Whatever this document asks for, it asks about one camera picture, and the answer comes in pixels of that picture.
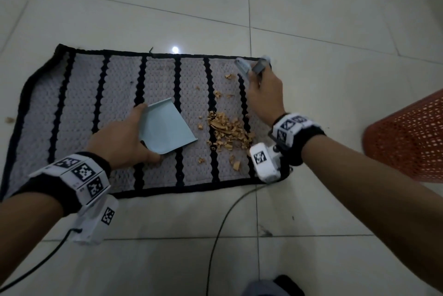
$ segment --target orange mesh basket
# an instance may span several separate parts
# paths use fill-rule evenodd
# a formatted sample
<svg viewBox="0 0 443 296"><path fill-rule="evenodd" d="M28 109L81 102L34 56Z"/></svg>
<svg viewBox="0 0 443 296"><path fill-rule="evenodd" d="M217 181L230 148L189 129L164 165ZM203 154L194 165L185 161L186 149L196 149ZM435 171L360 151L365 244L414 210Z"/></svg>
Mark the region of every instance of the orange mesh basket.
<svg viewBox="0 0 443 296"><path fill-rule="evenodd" d="M367 156L420 182L443 182L443 90L377 121L363 133Z"/></svg>

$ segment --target tiled floor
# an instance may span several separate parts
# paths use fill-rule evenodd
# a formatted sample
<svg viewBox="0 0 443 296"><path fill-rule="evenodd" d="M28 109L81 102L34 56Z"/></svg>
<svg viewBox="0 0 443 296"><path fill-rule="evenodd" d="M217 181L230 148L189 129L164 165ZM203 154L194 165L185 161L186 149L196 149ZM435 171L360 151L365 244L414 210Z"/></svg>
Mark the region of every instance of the tiled floor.
<svg viewBox="0 0 443 296"><path fill-rule="evenodd" d="M0 0L0 117L58 43L88 49L268 54L287 110L361 151L370 123L443 88L443 31L426 0ZM0 123L0 164L12 125ZM428 185L443 194L439 185ZM108 240L66 244L8 295L203 295L215 235L251 187L120 202ZM14 273L58 243L61 220ZM210 295L291 276L311 295L437 295L310 170L244 199L226 221Z"/></svg>

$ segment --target doormat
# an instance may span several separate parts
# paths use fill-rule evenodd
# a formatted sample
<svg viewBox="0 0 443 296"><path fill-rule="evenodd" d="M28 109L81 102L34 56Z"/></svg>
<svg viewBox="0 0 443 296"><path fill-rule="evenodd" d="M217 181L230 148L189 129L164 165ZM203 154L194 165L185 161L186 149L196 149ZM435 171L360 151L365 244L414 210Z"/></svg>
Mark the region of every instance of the doormat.
<svg viewBox="0 0 443 296"><path fill-rule="evenodd" d="M247 85L238 75L235 58L86 51L58 45L21 92L0 199L17 191L29 173L83 150L94 132L111 121L124 120L134 106L169 97L198 140L166 154L162 164L113 171L110 183L116 198L261 183L246 150L211 150L207 143L216 141L206 122L210 111L238 118L246 132L255 133L253 143L271 142L269 127L248 111ZM238 171L232 156L240 161Z"/></svg>

